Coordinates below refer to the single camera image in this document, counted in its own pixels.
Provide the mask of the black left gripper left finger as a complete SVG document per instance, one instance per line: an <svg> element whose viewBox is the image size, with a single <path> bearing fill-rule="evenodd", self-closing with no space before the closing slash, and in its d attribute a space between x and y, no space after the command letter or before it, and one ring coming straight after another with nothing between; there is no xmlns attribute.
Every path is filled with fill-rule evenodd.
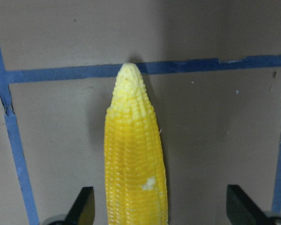
<svg viewBox="0 0 281 225"><path fill-rule="evenodd" d="M83 187L68 212L68 225L92 225L95 219L95 198L93 187Z"/></svg>

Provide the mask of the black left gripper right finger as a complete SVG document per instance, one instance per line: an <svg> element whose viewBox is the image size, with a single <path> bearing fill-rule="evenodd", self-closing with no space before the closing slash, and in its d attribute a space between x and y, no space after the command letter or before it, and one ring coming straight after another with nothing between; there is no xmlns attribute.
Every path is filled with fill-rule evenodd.
<svg viewBox="0 0 281 225"><path fill-rule="evenodd" d="M232 225L267 225L268 219L239 185L227 185L226 214Z"/></svg>

